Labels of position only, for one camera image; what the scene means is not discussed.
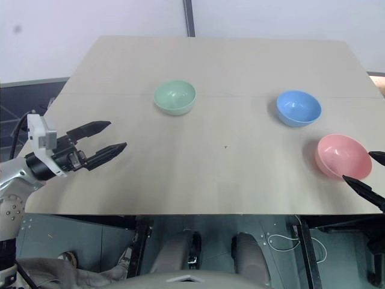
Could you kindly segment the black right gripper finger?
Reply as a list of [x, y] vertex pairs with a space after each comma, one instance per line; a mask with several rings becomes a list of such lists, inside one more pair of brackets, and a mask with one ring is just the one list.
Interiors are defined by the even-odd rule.
[[385, 166], [385, 152], [382, 151], [369, 151], [368, 154], [375, 161], [380, 163], [382, 166]]
[[372, 190], [372, 188], [358, 179], [343, 175], [343, 180], [362, 198], [375, 205], [382, 213], [384, 212], [384, 197]]

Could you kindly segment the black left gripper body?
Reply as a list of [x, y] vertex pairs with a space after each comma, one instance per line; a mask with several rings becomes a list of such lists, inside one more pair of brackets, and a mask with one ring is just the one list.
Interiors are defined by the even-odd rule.
[[57, 148], [53, 150], [54, 154], [52, 159], [58, 165], [58, 167], [64, 171], [77, 171], [79, 169], [87, 169], [87, 157], [85, 153], [76, 148], [78, 140], [84, 138], [84, 136], [78, 135], [65, 135], [57, 140]]

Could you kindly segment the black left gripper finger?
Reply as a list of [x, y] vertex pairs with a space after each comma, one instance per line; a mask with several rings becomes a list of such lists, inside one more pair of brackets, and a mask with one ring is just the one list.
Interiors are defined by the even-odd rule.
[[89, 171], [111, 161], [118, 156], [127, 146], [127, 143], [119, 143], [107, 146], [97, 151], [92, 157], [87, 158], [85, 168]]
[[82, 125], [70, 131], [67, 131], [67, 135], [72, 140], [72, 142], [76, 143], [80, 139], [91, 137], [95, 134], [100, 133], [110, 124], [111, 124], [110, 121], [105, 121], [105, 120], [89, 122], [89, 123], [86, 123], [85, 125]]

